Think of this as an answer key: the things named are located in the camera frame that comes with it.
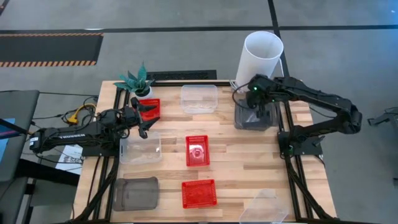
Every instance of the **red plastic basket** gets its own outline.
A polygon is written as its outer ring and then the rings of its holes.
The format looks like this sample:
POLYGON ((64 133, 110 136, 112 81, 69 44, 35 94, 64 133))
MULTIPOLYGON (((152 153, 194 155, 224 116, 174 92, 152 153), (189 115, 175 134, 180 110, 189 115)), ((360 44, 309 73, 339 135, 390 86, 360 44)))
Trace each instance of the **red plastic basket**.
POLYGON ((149 106, 155 105, 156 108, 147 112, 140 112, 141 117, 144 121, 160 117, 160 99, 146 99, 139 100, 140 104, 149 106))
POLYGON ((182 207, 200 208, 217 205, 214 180, 182 182, 182 207))
POLYGON ((187 166, 210 165, 209 142, 207 136, 187 136, 187 166))

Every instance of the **wooden table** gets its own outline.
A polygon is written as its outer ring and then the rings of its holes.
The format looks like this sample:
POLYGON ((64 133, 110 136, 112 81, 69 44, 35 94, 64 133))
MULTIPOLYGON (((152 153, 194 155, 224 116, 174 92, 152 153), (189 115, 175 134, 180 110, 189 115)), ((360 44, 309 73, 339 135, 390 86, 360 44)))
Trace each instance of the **wooden table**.
MULTIPOLYGON (((116 94, 113 83, 114 81, 102 83, 97 112, 113 107, 116 94)), ((157 164, 140 166, 120 164, 118 178, 157 177, 160 185, 159 204, 155 210, 112 211, 111 222, 238 222, 239 216, 260 189, 270 189, 270 194, 276 195, 289 208, 285 220, 294 220, 285 162, 279 157, 278 127, 263 132, 235 129, 232 91, 227 86, 218 87, 216 111, 198 115, 182 111, 181 87, 153 87, 153 91, 161 100, 161 119, 153 125, 151 131, 162 135, 163 159, 157 164), (201 134, 209 137, 210 166, 188 168, 185 163, 185 136, 201 134), (215 179, 218 205, 183 209, 181 183, 198 179, 215 179)), ((290 105, 295 124, 312 124, 306 103, 293 102, 290 105)), ((137 134, 137 131, 132 130, 131 134, 137 134)), ((96 157, 90 157, 84 161, 74 203, 76 215, 86 206, 96 160, 96 157)), ((327 213, 335 216, 324 166, 314 156, 302 156, 302 160, 309 191, 327 213)), ((98 188, 100 170, 101 165, 98 166, 92 196, 98 188)), ((302 195, 299 189, 297 192, 304 217, 302 195)), ((107 198, 106 192, 100 218, 104 217, 107 198)))

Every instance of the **white plastic tube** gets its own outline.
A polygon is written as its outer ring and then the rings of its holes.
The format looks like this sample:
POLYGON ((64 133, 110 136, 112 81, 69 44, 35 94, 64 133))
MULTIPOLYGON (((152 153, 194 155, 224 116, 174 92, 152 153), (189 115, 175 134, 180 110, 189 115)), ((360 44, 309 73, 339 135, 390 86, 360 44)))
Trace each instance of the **white plastic tube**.
POLYGON ((244 40, 241 60, 236 74, 236 84, 241 86, 256 74, 270 77, 284 51, 282 41, 273 33, 257 31, 244 40))

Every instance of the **concrete floor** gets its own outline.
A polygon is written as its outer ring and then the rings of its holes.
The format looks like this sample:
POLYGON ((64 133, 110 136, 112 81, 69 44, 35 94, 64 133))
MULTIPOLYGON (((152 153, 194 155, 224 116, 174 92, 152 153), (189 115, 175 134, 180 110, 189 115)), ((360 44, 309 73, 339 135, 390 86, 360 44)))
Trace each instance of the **concrete floor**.
MULTIPOLYGON (((398 24, 393 0, 274 0, 280 26, 398 24)), ((271 26, 265 0, 10 0, 0 29, 90 29, 188 26, 271 26)), ((105 34, 94 67, 0 68, 0 90, 38 89, 98 94, 103 80, 136 71, 216 69, 233 79, 251 31, 105 34)), ((364 115, 359 134, 330 134, 322 142, 337 214, 343 220, 396 223, 397 140, 390 124, 366 119, 398 106, 398 30, 282 31, 290 75, 308 86, 352 100, 364 115)), ((76 108, 84 98, 41 95, 35 116, 76 108)), ((324 118, 313 114, 314 122, 324 118)), ((43 121, 42 126, 56 121, 43 121)), ((70 203, 35 208, 31 223, 65 221, 70 203)))

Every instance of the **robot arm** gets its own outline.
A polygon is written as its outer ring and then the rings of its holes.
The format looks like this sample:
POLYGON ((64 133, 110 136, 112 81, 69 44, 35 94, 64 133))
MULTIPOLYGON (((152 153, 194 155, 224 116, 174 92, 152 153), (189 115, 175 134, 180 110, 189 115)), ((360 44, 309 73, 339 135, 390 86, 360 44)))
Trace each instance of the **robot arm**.
POLYGON ((126 138, 125 130, 139 127, 139 135, 147 138, 146 131, 159 119, 143 121, 140 112, 149 111, 155 106, 143 106, 137 98, 131 99, 132 107, 125 106, 119 110, 105 110, 99 113, 96 121, 84 126, 67 128, 42 128, 30 137, 30 150, 34 153, 48 151, 55 146, 79 144, 83 147, 83 156, 98 156, 99 153, 115 151, 120 138, 126 138), (93 154, 85 153, 85 148, 94 148, 93 154))
POLYGON ((246 100, 250 108, 258 107, 261 116, 264 105, 278 101, 305 101, 316 106, 333 111, 336 116, 311 126, 294 126, 290 130, 292 140, 303 141, 306 138, 322 134, 340 132, 355 134, 361 129, 362 114, 350 100, 338 95, 323 93, 307 87, 302 81, 293 77, 277 77, 273 80, 264 75, 256 75, 248 83, 249 92, 246 100))

